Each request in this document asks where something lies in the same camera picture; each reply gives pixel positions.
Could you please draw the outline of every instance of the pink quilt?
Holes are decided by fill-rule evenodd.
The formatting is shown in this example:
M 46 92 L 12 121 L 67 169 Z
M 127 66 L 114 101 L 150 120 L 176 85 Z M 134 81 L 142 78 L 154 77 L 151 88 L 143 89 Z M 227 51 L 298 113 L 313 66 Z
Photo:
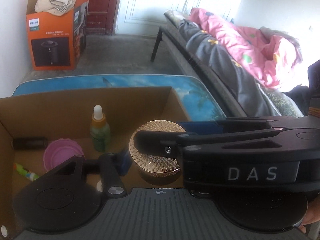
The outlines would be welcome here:
M 189 20 L 216 38 L 263 86 L 279 89 L 292 78 L 297 53 L 284 37 L 272 35 L 268 41 L 260 30 L 235 26 L 201 8 L 193 8 Z

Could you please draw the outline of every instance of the table top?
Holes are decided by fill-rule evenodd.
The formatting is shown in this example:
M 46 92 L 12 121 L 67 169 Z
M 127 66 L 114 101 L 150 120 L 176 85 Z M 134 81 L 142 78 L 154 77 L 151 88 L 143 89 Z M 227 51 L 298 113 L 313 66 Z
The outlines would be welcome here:
M 108 74 L 40 79 L 20 84 L 13 96 L 73 89 L 155 86 L 174 88 L 192 121 L 221 120 L 226 117 L 207 88 L 190 76 Z

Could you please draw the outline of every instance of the green bottle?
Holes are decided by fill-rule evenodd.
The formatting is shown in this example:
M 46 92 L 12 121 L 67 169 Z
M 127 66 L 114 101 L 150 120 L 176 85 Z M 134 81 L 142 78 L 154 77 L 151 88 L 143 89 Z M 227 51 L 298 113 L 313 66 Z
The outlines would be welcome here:
M 97 105 L 93 109 L 90 135 L 93 146 L 98 152 L 106 152 L 110 147 L 111 133 L 102 107 Z

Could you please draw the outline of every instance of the textured gold surface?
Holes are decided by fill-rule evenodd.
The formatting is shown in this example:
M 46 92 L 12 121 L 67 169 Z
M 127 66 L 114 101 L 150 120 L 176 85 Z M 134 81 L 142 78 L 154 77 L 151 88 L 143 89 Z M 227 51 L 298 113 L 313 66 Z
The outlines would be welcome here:
M 129 142 L 129 151 L 139 169 L 153 177 L 167 177 L 176 174 L 180 166 L 175 159 L 157 157 L 147 154 L 141 154 L 137 151 L 133 143 L 134 135 L 140 130 L 160 131 L 160 132 L 186 132 L 181 126 L 174 122 L 165 120 L 156 120 L 147 122 L 138 128 L 131 136 Z

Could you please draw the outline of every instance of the human hand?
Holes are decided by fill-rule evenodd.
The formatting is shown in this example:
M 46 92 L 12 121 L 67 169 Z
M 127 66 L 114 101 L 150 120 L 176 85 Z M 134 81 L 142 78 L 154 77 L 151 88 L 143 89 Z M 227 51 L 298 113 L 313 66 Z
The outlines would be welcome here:
M 307 213 L 303 218 L 299 229 L 305 233 L 306 228 L 304 225 L 312 224 L 320 220 L 320 196 L 316 197 L 313 201 L 308 204 Z

